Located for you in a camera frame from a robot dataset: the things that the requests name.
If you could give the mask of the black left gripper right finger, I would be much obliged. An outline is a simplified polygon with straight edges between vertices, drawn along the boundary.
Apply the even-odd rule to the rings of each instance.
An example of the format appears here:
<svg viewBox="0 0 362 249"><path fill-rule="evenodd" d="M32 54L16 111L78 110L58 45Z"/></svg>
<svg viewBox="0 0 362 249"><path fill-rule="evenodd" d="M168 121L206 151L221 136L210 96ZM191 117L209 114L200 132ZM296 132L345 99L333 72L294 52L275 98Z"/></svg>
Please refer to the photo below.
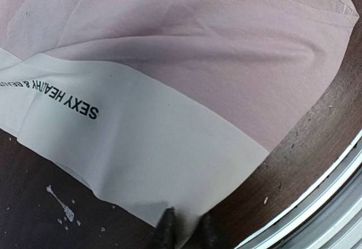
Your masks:
<svg viewBox="0 0 362 249"><path fill-rule="evenodd" d="M204 214L199 223L201 247L204 249L231 249L232 245L212 213Z"/></svg>

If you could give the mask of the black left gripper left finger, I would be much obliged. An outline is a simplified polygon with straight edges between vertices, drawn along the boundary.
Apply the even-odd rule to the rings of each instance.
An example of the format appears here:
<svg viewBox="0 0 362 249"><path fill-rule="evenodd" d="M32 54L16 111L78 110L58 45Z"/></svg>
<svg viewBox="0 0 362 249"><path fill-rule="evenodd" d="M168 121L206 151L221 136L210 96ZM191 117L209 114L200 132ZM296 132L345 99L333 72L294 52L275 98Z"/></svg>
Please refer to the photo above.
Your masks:
<svg viewBox="0 0 362 249"><path fill-rule="evenodd" d="M174 249L175 235L175 209L167 208L162 214L152 238L149 242L151 249Z"/></svg>

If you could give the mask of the pink and white underwear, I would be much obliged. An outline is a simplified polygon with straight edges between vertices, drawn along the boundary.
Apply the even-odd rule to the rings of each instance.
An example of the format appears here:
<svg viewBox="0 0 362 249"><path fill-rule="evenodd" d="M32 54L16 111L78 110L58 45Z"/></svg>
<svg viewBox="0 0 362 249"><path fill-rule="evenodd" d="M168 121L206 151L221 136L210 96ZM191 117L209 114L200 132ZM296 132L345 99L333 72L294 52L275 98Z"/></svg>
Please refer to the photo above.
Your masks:
<svg viewBox="0 0 362 249"><path fill-rule="evenodd" d="M180 234L336 76L351 0L1 0L1 129Z"/></svg>

